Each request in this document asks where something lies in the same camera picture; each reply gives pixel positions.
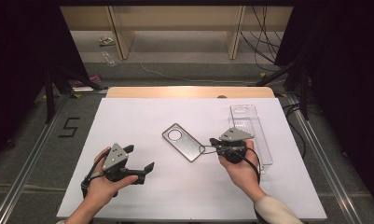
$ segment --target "gray carpet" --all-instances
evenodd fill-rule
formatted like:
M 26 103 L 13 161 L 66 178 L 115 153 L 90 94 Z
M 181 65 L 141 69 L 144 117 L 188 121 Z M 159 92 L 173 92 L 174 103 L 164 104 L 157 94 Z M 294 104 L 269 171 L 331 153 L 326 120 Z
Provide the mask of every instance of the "gray carpet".
M 144 64 L 144 66 L 146 69 L 161 72 L 166 76 L 175 76 L 176 74 L 177 77 L 194 80 L 256 82 L 259 77 L 254 74 L 260 71 L 253 64 L 149 63 Z M 241 82 L 198 82 L 161 77 L 157 74 L 148 74 L 139 63 L 121 63 L 117 67 L 107 67 L 100 63 L 87 63 L 86 67 L 90 75 L 100 74 L 103 77 L 102 86 L 246 86 L 246 83 Z M 281 83 L 273 85 L 272 88 L 276 92 L 283 91 Z M 5 148 L 0 153 L 0 203 L 9 190 L 9 186 L 17 177 L 45 125 L 46 104 L 42 96 L 41 94 L 37 97 L 35 101 L 37 108 L 31 109 L 23 124 L 13 136 L 16 146 Z M 9 217 L 8 223 L 56 223 L 58 220 L 56 218 L 57 209 L 62 202 L 65 189 L 76 167 L 96 110 L 103 97 L 103 94 L 82 94 L 80 98 L 67 99 L 51 136 L 27 181 L 27 186 L 25 186 Z M 288 98 L 280 97 L 279 100 L 282 105 L 289 105 Z M 374 223 L 373 198 L 347 158 L 341 156 L 341 147 L 327 123 L 326 117 L 317 114 L 319 112 L 317 108 L 310 108 L 309 110 L 310 123 L 341 182 L 352 197 L 363 222 Z M 63 129 L 63 125 L 68 118 L 79 118 L 69 122 L 69 125 L 77 127 L 75 136 L 61 138 L 60 135 L 72 132 Z M 289 118 L 296 127 L 299 126 L 295 115 L 291 115 Z M 295 132 L 294 136 L 302 152 L 302 141 Z M 347 223 L 331 188 L 327 184 L 326 177 L 312 153 L 312 149 L 308 143 L 306 144 L 307 151 L 304 161 L 328 215 L 328 220 L 317 223 Z M 95 223 L 117 222 L 100 220 L 100 222 Z

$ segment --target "white sleeve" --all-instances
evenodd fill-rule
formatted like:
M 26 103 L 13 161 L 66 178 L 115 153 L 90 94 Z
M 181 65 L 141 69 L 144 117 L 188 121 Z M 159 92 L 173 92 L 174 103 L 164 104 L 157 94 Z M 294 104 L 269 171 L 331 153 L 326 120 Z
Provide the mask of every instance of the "white sleeve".
M 288 206 L 269 195 L 259 199 L 254 207 L 263 219 L 270 224 L 302 223 Z

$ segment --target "hand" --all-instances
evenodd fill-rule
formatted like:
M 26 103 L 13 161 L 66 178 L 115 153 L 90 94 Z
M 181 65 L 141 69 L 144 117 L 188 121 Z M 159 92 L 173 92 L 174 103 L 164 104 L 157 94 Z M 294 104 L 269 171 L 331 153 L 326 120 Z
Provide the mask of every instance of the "hand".
M 254 150 L 254 143 L 251 140 L 244 140 L 246 146 Z M 258 159 L 256 153 L 247 150 L 245 153 L 245 158 L 249 160 L 254 166 L 258 168 Z M 266 193 L 260 188 L 256 172 L 246 161 L 241 161 L 239 163 L 231 163 L 225 159 L 225 157 L 219 156 L 219 162 L 227 170 L 232 182 L 239 187 L 244 193 L 250 197 L 255 203 L 261 197 L 265 196 Z
M 105 153 L 110 147 L 105 148 L 99 155 L 94 159 L 99 160 L 100 156 Z M 95 172 L 103 172 L 104 158 L 102 158 L 94 169 Z M 100 176 L 91 180 L 87 196 L 81 205 L 76 209 L 76 211 L 67 219 L 67 224 L 73 223 L 89 223 L 93 217 L 102 209 L 106 204 L 108 204 L 113 198 L 114 194 L 118 190 L 125 188 L 126 186 L 132 184 L 138 179 L 137 175 L 129 175 L 125 178 L 112 182 L 105 178 L 105 176 Z

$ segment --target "white tabletop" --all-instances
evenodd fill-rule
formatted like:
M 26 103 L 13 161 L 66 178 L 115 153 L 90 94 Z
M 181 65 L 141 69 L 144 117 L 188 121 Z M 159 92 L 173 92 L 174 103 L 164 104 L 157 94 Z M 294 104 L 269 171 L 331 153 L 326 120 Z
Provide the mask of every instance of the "white tabletop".
M 230 181 L 216 154 L 190 162 L 162 133 L 180 124 L 203 145 L 229 127 L 231 105 L 255 105 L 273 165 L 261 187 L 285 202 L 301 219 L 326 218 L 300 157 L 280 103 L 266 99 L 105 98 L 65 193 L 58 217 L 69 217 L 82 201 L 80 183 L 105 147 L 134 145 L 126 167 L 141 170 L 155 162 L 144 185 L 122 189 L 96 217 L 134 221 L 251 221 L 252 202 Z

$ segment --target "clear plastic box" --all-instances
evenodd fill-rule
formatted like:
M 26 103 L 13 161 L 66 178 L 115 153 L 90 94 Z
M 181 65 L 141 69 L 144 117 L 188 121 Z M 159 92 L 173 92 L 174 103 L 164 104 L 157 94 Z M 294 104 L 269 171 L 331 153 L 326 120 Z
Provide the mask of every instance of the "clear plastic box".
M 268 166 L 273 164 L 273 160 L 265 134 L 262 131 L 256 107 L 254 105 L 231 105 L 229 127 L 237 128 L 253 136 L 254 148 L 261 163 L 261 174 L 264 174 Z

